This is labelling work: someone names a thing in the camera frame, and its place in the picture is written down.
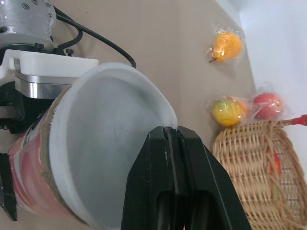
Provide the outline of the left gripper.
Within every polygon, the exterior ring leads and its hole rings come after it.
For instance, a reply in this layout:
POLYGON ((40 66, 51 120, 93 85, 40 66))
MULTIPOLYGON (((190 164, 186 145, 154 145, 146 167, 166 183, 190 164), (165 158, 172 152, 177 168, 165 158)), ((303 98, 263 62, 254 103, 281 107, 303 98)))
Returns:
MULTIPOLYGON (((25 132, 41 119, 49 99, 29 98, 15 89, 15 82, 0 87, 0 128, 11 134, 25 132)), ((0 154, 0 206, 12 221, 17 221, 17 202, 7 153, 0 154)))

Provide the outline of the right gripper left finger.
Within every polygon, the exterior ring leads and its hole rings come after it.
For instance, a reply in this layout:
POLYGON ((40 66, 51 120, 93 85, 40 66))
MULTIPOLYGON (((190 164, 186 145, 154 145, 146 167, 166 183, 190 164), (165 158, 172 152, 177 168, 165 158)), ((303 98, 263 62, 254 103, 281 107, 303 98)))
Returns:
POLYGON ((150 131, 127 177, 121 229, 182 230, 184 172, 176 129, 150 131))

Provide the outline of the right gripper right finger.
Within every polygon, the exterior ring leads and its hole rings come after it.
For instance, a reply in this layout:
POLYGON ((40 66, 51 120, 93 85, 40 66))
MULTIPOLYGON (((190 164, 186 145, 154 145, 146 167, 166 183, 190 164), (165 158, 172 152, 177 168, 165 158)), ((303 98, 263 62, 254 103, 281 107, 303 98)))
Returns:
POLYGON ((187 230, 249 230, 232 181, 198 134, 178 127, 180 153, 186 175, 189 206, 187 230))

